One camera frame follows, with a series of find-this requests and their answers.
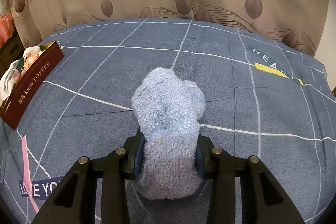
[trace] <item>light blue sock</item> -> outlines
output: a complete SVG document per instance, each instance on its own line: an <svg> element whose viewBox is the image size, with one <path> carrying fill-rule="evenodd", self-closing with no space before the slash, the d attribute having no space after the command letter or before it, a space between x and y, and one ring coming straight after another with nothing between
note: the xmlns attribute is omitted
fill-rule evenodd
<svg viewBox="0 0 336 224"><path fill-rule="evenodd" d="M202 181L195 166L202 91L173 70L156 68L135 91L132 108L146 141L138 191L149 199L193 194Z"/></svg>

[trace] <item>white grid line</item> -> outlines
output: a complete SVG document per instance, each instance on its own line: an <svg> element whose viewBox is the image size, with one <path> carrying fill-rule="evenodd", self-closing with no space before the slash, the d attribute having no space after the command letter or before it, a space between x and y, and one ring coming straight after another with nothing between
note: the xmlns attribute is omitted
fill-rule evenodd
<svg viewBox="0 0 336 224"><path fill-rule="evenodd" d="M28 205L29 205L29 198L27 198L27 216L26 216L26 222L25 222L25 224L27 224L28 220L29 220L29 208L28 208Z"/></svg>
<svg viewBox="0 0 336 224"><path fill-rule="evenodd" d="M325 207L325 208L323 208L318 214L316 214L316 215L314 215L313 217L311 217L311 218L308 218L307 220L305 220L305 222L307 222L307 221L309 221L309 220L312 220L312 219L314 219L315 217L317 217L317 216L319 216L320 215L320 213L322 213L325 209L327 209L328 208L328 206L329 206L329 204L331 203L331 201L332 201L332 199L333 199L333 197L329 200L329 202L328 202L328 204L327 204L327 206Z"/></svg>
<svg viewBox="0 0 336 224"><path fill-rule="evenodd" d="M328 98L330 101L335 102L333 99L329 98L327 95L325 95L324 93L322 93L321 91L319 91L318 89L316 89L312 84L307 83L307 84L304 84L303 86L307 86L307 85L311 86L311 87L312 87L313 89L315 89L318 93L321 93L324 97Z"/></svg>
<svg viewBox="0 0 336 224"><path fill-rule="evenodd" d="M173 69L174 66L175 66L175 63L176 63L177 58L178 58L178 56L179 56L179 54L180 54L180 51L181 51L183 42L185 41L185 38L186 38L187 35L188 35L188 32L189 32L190 25L191 25L191 22L192 22L192 21L193 21L193 20L191 20L191 21L189 22L189 26L188 26L188 28L187 28L187 31L185 32L185 35L184 35L184 38L183 38L183 40L182 40L182 42L181 42L180 48L179 48L178 51L177 51L177 54L176 54L176 57L175 57L175 59L174 59L173 65L171 66L171 69Z"/></svg>
<svg viewBox="0 0 336 224"><path fill-rule="evenodd" d="M316 71L318 71L318 72L320 72L320 73L323 73L324 74L324 72L323 71L320 71L320 70L318 70L318 69L316 69L316 68L313 68L312 66L309 66L311 69L313 69L313 70L316 70Z"/></svg>
<svg viewBox="0 0 336 224"><path fill-rule="evenodd" d="M4 156L5 156L5 154L9 151L9 150L11 150L10 148L7 150L7 151L5 151L5 152L3 152L3 154L2 154L2 160L1 160L1 165L0 165L0 174L1 174L1 180L0 180L0 183L3 181L3 173L2 173L2 165L3 165L3 159L4 159Z"/></svg>
<svg viewBox="0 0 336 224"><path fill-rule="evenodd" d="M313 76L313 80L314 80L314 82L316 83L316 81L315 81L315 78L314 78L314 73L313 73L313 70L310 68L310 71L311 71L311 75Z"/></svg>
<svg viewBox="0 0 336 224"><path fill-rule="evenodd" d="M22 210L21 206L19 205L19 203L17 202L16 198L14 197L14 195L13 195L11 189L9 188L9 186L8 186L8 184L7 184L7 181L6 181L5 179L4 179L3 181L5 182L5 184L6 184L7 188L8 188L8 190L9 190L10 194L12 195L12 197L13 197L13 199L14 199L16 205L19 207L19 209L21 210L21 212L23 213L23 215L24 215L24 216L26 217L26 219L27 219L27 215L24 213L24 211Z"/></svg>
<svg viewBox="0 0 336 224"><path fill-rule="evenodd" d="M18 133L18 135L20 136L20 138L22 138L21 134L19 133L18 129L16 128L16 132ZM35 156L33 155L33 153L29 150L28 146L27 146L27 150L29 152L29 154L31 155L31 157L34 159L34 161L37 163L37 166L39 166L43 172L48 176L48 178L51 179L51 176L48 174L48 172L44 169L44 167L39 164L38 160L35 158Z"/></svg>
<svg viewBox="0 0 336 224"><path fill-rule="evenodd" d="M285 55L285 53L280 49L280 51L282 52L282 54L285 56L289 66L291 67L291 71L292 71L292 76L293 76L293 68L292 68L292 65L290 64L289 60L287 59L287 56ZM305 93L303 91L303 88L302 86L300 85L300 89L302 91L302 94L303 94L303 97L304 97L304 100L306 101L306 105L307 105L307 109L308 109L308 112L309 112L309 117L310 117L310 121L311 121L311 126L313 127L313 133L314 133L314 142L315 142L315 152L316 152L316 157L317 157L317 160L319 162L319 168L320 168L320 190L319 190L319 197L318 197L318 200L317 200L317 205L316 205L316 208L315 208L315 212L314 212L314 216L316 215L316 212L317 212L317 208L319 206L319 202L320 202L320 196L321 196L321 189L322 189L322 169L321 169L321 163L320 163L320 158L319 158L319 154L317 152L317 145L316 145L316 135L315 135L315 127L314 127L314 123L313 123L313 119L312 119L312 116L311 116L311 113L310 113L310 109L309 109L309 106L308 106L308 102L307 102L307 99L306 99L306 96L305 96Z"/></svg>
<svg viewBox="0 0 336 224"><path fill-rule="evenodd" d="M65 47L65 48L79 48L79 47L117 47L117 46L78 46L78 47ZM129 47L129 46L120 46L120 48L137 48L137 49L143 49L143 50L160 50L160 51L175 51L175 52L178 51L178 50L172 50L172 49L166 49L166 48ZM213 56L213 57L223 58L223 59L227 59L227 60L232 60L232 61L235 61L235 62L238 62L238 63L242 63L242 64L245 64L245 65L249 65L249 66L255 66L254 64L248 64L248 63L240 61L240 60L228 58L228 57L225 57L225 56L215 55L215 54L207 54L207 53L203 53L203 52L191 52L191 51L183 51L183 50L181 50L181 52L187 52L187 53L191 53L191 54L201 54L201 55ZM334 102L333 99L331 99L330 97L328 97L324 93L320 92L312 84L309 84L309 83L304 84L304 86L307 86L307 85L310 85L317 92L321 93L327 99L329 99L329 100L331 100L331 101Z"/></svg>
<svg viewBox="0 0 336 224"><path fill-rule="evenodd" d="M67 59L67 60L65 60L65 62L66 61L68 61L78 50L79 50L80 48L78 48L77 50L75 50L75 52L73 53L73 54L71 54L70 55L70 57ZM62 112L62 114L61 114L61 116L58 118L58 120L57 120L57 122L56 122L56 124L55 124L55 126L53 127L53 129L52 129L52 131L51 131L51 133L50 133L50 135L49 135L49 138L47 139L47 142L46 142L46 144L45 144L45 146L44 146L44 149L43 149L43 151L42 151L42 154L41 154L41 157L40 157L40 159L39 159L39 161L38 161L38 165L37 165L37 167L36 167L36 170L35 170L35 172L34 172L34 174L33 174L33 177L32 177L32 180L35 178L35 176L36 176L36 173L37 173L37 171L38 171L38 169L39 169L39 165L41 164L41 160L42 160L42 157L43 157L43 155L44 155L44 152L45 152L45 150L46 150L46 148L47 148L47 145L48 145L48 143L49 143L49 141L50 141L50 138L51 138L51 135L54 133L54 131L55 131L55 129L56 129L56 126L58 125L58 123L59 123L59 121L60 121L60 119L62 118L62 116L63 116L63 114L64 114L64 112L67 110L67 108L68 108L68 106L71 104L71 102L73 101L73 99L75 98L75 96L70 100L70 102L68 102L68 104L67 104L67 106L65 107L65 109L64 109L64 111Z"/></svg>
<svg viewBox="0 0 336 224"><path fill-rule="evenodd" d="M53 75L86 43L88 42L94 35L92 35L87 41L85 41L77 50L74 51L73 54L71 54L54 72L53 74L50 76L50 78L53 77Z"/></svg>
<svg viewBox="0 0 336 224"><path fill-rule="evenodd" d="M124 38L123 40L122 40L122 42L119 44L119 46L121 46L122 45L122 43L127 39L127 38L129 38L132 34L134 34L134 32L145 22L147 20L147 18L141 23L141 24L139 24L135 29L134 29L134 31L133 32L131 32L126 38ZM91 77L96 73L96 71L103 65L103 63L105 63L105 61L117 50L117 48L118 47L116 47L104 60L103 60L103 62L94 70L94 72L89 76L89 78L87 78L87 80L84 82L84 84L80 87L80 89L76 92L76 94L71 98L71 100L68 102L68 104L66 105L66 107L65 107L65 109L63 110L63 112L62 112L62 114L60 115L60 117L58 118L58 120L57 120L57 122L56 122L56 124L55 124L55 126L53 127L53 129L52 129L52 131L51 131L51 133L50 133L50 135L49 135L49 138L48 138L48 140L47 140L47 142L46 142L46 144L45 144L45 146L44 146L44 149L43 149L43 151L42 151L42 154L41 154L41 156L40 156L40 159L39 159L39 163L38 164L41 164L41 160L42 160L42 157L43 157L43 155L44 155L44 152L45 152L45 150L46 150L46 148L47 148L47 146L48 146L48 143L49 143L49 141L50 141L50 138L51 138L51 136L52 136L52 134L54 133L54 131L55 131L55 129L56 129L56 127L57 127L57 125L58 125L58 123L59 123L59 121L60 121L60 119L63 117L63 115L64 115L64 113L66 112L66 110L68 109L68 107L69 107L69 105L71 104L71 102L75 99L75 97L78 95L78 93L83 89L83 87L86 85L86 83L91 79ZM36 170L35 170L35 172L34 172L34 175L33 175L33 178L32 178L32 180L34 179L34 177L35 177L35 175L36 175L36 173L37 173L37 171L38 171L38 168L39 168L39 165L37 165L37 167L36 167Z"/></svg>
<svg viewBox="0 0 336 224"><path fill-rule="evenodd" d="M72 30L74 30L74 29L67 30L66 32L54 33L54 34L51 34L50 36L53 37L53 36L55 36L55 35L59 35L59 34L64 34L64 33L67 33L67 32L71 32Z"/></svg>
<svg viewBox="0 0 336 224"><path fill-rule="evenodd" d="M259 102L258 102L258 98L257 98L257 94L255 92L255 85L254 85L254 80L253 80L253 74L252 74L252 70L251 70L251 66L250 66L250 60L247 59L247 52L246 52L246 48L245 45L242 41L242 38L239 34L239 30L237 29L238 32L238 36L240 39L241 44L243 45L243 48L245 50L245 59L247 60L247 63L249 64L249 70L250 70L250 75L251 75L251 81L252 81L252 86L253 86L253 94L254 94L254 98L255 98L255 103L257 105L257 115L258 115L258 157L261 159L261 122L260 122L260 109L259 109Z"/></svg>
<svg viewBox="0 0 336 224"><path fill-rule="evenodd" d="M286 52L294 53L294 54L296 54L296 55L297 55L297 53L296 53L296 52L291 52L291 51L286 51Z"/></svg>
<svg viewBox="0 0 336 224"><path fill-rule="evenodd" d="M58 86L59 88L61 89L64 89L64 90L67 90L71 93L76 93L75 91L73 90L70 90L70 89L67 89L61 85L58 85L58 84L55 84L55 83L52 83L52 82L49 82L49 81L46 81L46 83L49 83L51 85L55 85L55 86ZM121 106L121 105L116 105L116 104L113 104L113 103L110 103L110 102L106 102L106 101L103 101L103 100L99 100L99 99L96 99L96 98L93 98L93 97L90 97L90 96L87 96L87 95L84 95L84 94L78 94L80 96L83 96L85 98L88 98L90 100L94 100L94 101L97 101L97 102L101 102L103 104L106 104L106 105L112 105L114 107L118 107L118 108L121 108L121 109L126 109L126 110L130 110L132 111L131 108L127 108L127 107L124 107L124 106ZM224 128L224 127L219 127L219 126L212 126L212 125L209 125L209 124L203 124L203 123L200 123L199 124L201 127L207 127L207 128L212 128L212 129L217 129L217 130L222 130L222 131L227 131L227 132L238 132L238 133L244 133L244 134L250 134L250 135L258 135L258 132L251 132L251 131L246 131L246 130L240 130L240 129L230 129L230 128ZM295 134L284 134L284 133L262 133L261 134L262 136L278 136L278 137L296 137L296 138L300 138L300 139L303 139L303 140L307 140L307 141L315 141L314 138L305 138L305 137L301 137L299 135L295 135ZM331 140L333 142L336 142L336 140L330 138L330 137L325 137L323 139L316 139L317 141L325 141L325 140Z"/></svg>
<svg viewBox="0 0 336 224"><path fill-rule="evenodd" d="M142 21L100 24L100 25L84 26L84 27L80 27L80 28L76 28L76 29L74 28L73 30L79 30L79 29L88 28L88 27L97 27L97 26L113 25L113 24L131 24L131 23L141 23L141 22L142 22ZM151 22L151 21L147 21L147 22L145 22L145 23L152 23L152 24L178 24L178 25L189 25L189 23L182 23L182 22ZM220 28L216 28L216 27L213 27L213 26L203 26L203 25L199 25L199 24L195 24L195 23L192 23L191 25L198 26L198 27L202 27L202 28L211 28L211 29L215 29L215 30L219 30L219 31L228 32L228 33L232 33L232 34L238 35L238 33L231 32L231 31L224 30L224 29L220 29ZM272 44L268 44L268 43L266 43L266 42L264 42L264 41L261 41L261 40L259 40L259 39L254 38L254 37L252 37L252 36L245 35L245 34L240 34L240 35L241 35L242 37L247 37L247 38L250 38L250 39L252 39L252 40L255 40L255 41L258 41L258 42L267 44L267 45L269 45L269 46L275 47L275 46L272 45Z"/></svg>
<svg viewBox="0 0 336 224"><path fill-rule="evenodd" d="M288 64L289 64L289 66L290 66L290 68L291 68L292 76L294 76L292 65L289 63L287 56L286 56L285 53L282 51L283 49L279 47L279 45L277 44L277 42L276 42L275 40L273 40L273 41L274 41L274 43L277 45L277 47L280 49L280 51L281 51L281 53L283 54L283 56L286 58L286 60L287 60L287 62L288 62Z"/></svg>
<svg viewBox="0 0 336 224"><path fill-rule="evenodd" d="M117 47L117 46L83 46L82 48L91 48L91 47ZM63 49L65 49L65 48L79 48L79 46L78 47L64 47ZM172 51L172 52L177 52L178 51L178 50L169 49L169 48L149 48L149 47L131 47L131 46L120 46L120 48L136 48L136 49L140 49L140 50L159 50L159 51ZM191 52L191 51L183 51L183 50L181 50L180 52L187 52L187 53L191 53L191 54L201 54L201 55L219 57L219 58L232 60L232 61L235 61L235 62L238 62L238 63L248 65L247 62L236 60L236 59L225 57L225 56L221 56L221 55L216 55L216 54L207 54L207 53L203 53L203 52Z"/></svg>
<svg viewBox="0 0 336 224"><path fill-rule="evenodd" d="M321 170L320 158L319 158L319 155L318 155L318 153L317 153L316 135L315 135L315 127L314 127L314 123L313 123L313 118L312 118L312 116L311 116L310 109L309 109L309 106L308 106L308 102L307 102L305 93L304 93L304 91L303 91L303 89L302 89L302 86L300 86L300 89L301 89L301 91L302 91L304 100L306 101L306 105L307 105L307 109L308 109L309 117L310 117L310 121L311 121L311 126L313 127L313 133L314 133L314 139L315 139L315 152L316 152L316 157L317 157L317 160L318 160L318 162L319 162L319 168L320 168L320 190L319 190L319 197L318 197L318 199L317 199L317 204L316 204L316 208L315 208L315 212L314 212L314 215L316 215L317 208L318 208L318 206L319 206L319 202L320 202L320 196L321 196L321 188L322 188L322 170Z"/></svg>
<svg viewBox="0 0 336 224"><path fill-rule="evenodd" d="M70 37L70 38L67 40L67 42L65 43L65 45L68 44L69 40L70 40L71 38L73 38L73 37L74 37L77 33L79 33L80 31L81 31L81 30L79 30L79 31L76 32L72 37Z"/></svg>
<svg viewBox="0 0 336 224"><path fill-rule="evenodd" d="M20 138L22 138L22 136L21 136L21 134L19 133L19 131L18 131L17 128L16 128L16 132L18 133L18 135L20 136ZM31 153L31 151L29 150L28 146L27 146L27 149L28 149L29 154L33 157L34 161L35 161L37 164L39 164L39 163L38 163L38 160L37 160L37 159L34 157L34 155ZM39 164L39 166L40 166L41 169L44 171L44 173L48 176L48 178L51 179L51 176L50 176L50 175L48 174L48 172L44 169L44 167L43 167L42 165L40 165L40 164ZM96 216L96 215L95 215L95 218L101 221L101 218L98 217L98 216Z"/></svg>
<svg viewBox="0 0 336 224"><path fill-rule="evenodd" d="M331 132L333 133L333 138L335 139L335 134L334 134L334 129L333 129L333 125L332 125L332 122L331 122L331 118L330 118L330 114L329 114L329 110L328 110L328 107L326 105L326 102L322 96L322 99L323 99L323 103L325 105L325 108L327 110L327 114L328 114L328 117L329 117L329 122L330 122L330 127L331 127ZM336 143L334 143L334 147L335 147L335 164L336 164ZM334 194L336 192L336 176L335 176L335 185L334 185Z"/></svg>
<svg viewBox="0 0 336 224"><path fill-rule="evenodd" d="M73 90L69 90L61 85L58 85L58 84L55 84L55 83L52 83L52 82L49 82L49 81L43 81L44 83L48 83L48 84L51 84L51 85L55 85L55 86L58 86L60 87L61 89L64 89L64 90L67 90L71 93L74 93L76 94L76 91L73 91ZM93 98L91 96L87 96L87 95L84 95L84 94L81 94L81 93L78 93L77 95L79 96L82 96L84 98L88 98L88 99L91 99L91 100L94 100L96 102L100 102L100 103L103 103L105 105L109 105L109 106L114 106L114 107L117 107L117 108L121 108L121 109L125 109L125 110L132 110L131 108L128 108L128 107L124 107L124 106L120 106L120 105L116 105L116 104L112 104L112 103L109 103L109 102L106 102L106 101L102 101L102 100L99 100L99 99L96 99L96 98Z"/></svg>

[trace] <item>printed leaf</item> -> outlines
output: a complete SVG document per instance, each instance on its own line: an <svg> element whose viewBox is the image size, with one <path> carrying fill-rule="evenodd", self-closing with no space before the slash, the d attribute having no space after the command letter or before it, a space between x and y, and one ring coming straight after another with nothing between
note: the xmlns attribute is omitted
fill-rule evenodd
<svg viewBox="0 0 336 224"><path fill-rule="evenodd" d="M297 29L295 27L290 33L286 34L282 38L283 44L287 45L288 47L295 48L299 41L299 37L297 35Z"/></svg>
<svg viewBox="0 0 336 224"><path fill-rule="evenodd" d="M26 39L26 38L22 39L22 44L23 44L24 48L28 48L29 45L30 45L29 40Z"/></svg>
<svg viewBox="0 0 336 224"><path fill-rule="evenodd" d="M85 15L85 16L83 16L81 23L86 24L86 23L91 23L91 22L96 22L96 21L102 21L102 19L97 18L97 17L92 16L92 15Z"/></svg>
<svg viewBox="0 0 336 224"><path fill-rule="evenodd" d="M62 18L63 18L63 22L65 23L65 25L68 25L68 19L67 16L65 15L65 13L62 12Z"/></svg>
<svg viewBox="0 0 336 224"><path fill-rule="evenodd" d="M42 39L41 33L40 33L40 31L39 31L38 29L37 29L37 33L38 33L38 35L39 35L39 41L42 42L43 39Z"/></svg>
<svg viewBox="0 0 336 224"><path fill-rule="evenodd" d="M176 9L181 15L186 15L191 11L190 0L175 0Z"/></svg>
<svg viewBox="0 0 336 224"><path fill-rule="evenodd" d="M57 31L59 31L59 30L65 29L65 28L66 28L65 26L56 23L56 24L54 25L54 32L57 32Z"/></svg>
<svg viewBox="0 0 336 224"><path fill-rule="evenodd" d="M23 9L25 8L26 0L15 0L14 3L14 10L17 13L22 13Z"/></svg>
<svg viewBox="0 0 336 224"><path fill-rule="evenodd" d="M111 15L113 14L113 5L112 5L112 2L110 0L102 0L101 1L101 11L103 12L103 14L105 16L107 16L108 18L110 18Z"/></svg>
<svg viewBox="0 0 336 224"><path fill-rule="evenodd" d="M207 21L212 22L212 17L208 11L208 9L204 6L203 2L199 7L198 11L194 15L195 20L197 21Z"/></svg>
<svg viewBox="0 0 336 224"><path fill-rule="evenodd" d="M150 12L147 10L147 8L144 5L139 15L139 18L150 18L150 17L152 17L152 15L150 14Z"/></svg>
<svg viewBox="0 0 336 224"><path fill-rule="evenodd" d="M261 0L246 0L245 9L250 18L256 19L263 12L263 4Z"/></svg>
<svg viewBox="0 0 336 224"><path fill-rule="evenodd" d="M79 24L86 24L86 23L87 23L87 22L84 22L83 17L81 17L81 18L77 21L76 25L79 25Z"/></svg>

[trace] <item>blue bedspread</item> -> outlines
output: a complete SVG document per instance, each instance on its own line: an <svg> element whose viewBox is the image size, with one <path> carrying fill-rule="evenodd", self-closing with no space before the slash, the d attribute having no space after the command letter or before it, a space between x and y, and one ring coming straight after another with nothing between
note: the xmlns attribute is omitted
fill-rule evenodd
<svg viewBox="0 0 336 224"><path fill-rule="evenodd" d="M197 84L206 101L200 132L231 155L258 155L306 223L314 223L333 197L336 104L317 60L238 29L182 19L94 22L44 42L52 40L65 45L63 60L17 130L1 121L0 195L20 223L35 216L20 182L21 137L27 139L33 200L41 208L80 156L105 156L136 133L131 97L156 67L173 66L177 77ZM131 223L205 223L210 189L211 182L202 183L181 200L147 200L126 182ZM240 204L238 195L236 223ZM98 202L96 223L100 216Z"/></svg>

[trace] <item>white plush toy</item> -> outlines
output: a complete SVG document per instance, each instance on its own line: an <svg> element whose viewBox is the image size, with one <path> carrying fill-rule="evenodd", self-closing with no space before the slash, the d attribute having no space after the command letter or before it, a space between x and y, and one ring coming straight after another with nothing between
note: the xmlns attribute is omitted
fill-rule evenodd
<svg viewBox="0 0 336 224"><path fill-rule="evenodd" d="M23 58L27 57L27 54L30 53L31 56L40 55L41 49L39 46L34 47L28 47L25 49L25 52L23 53Z"/></svg>

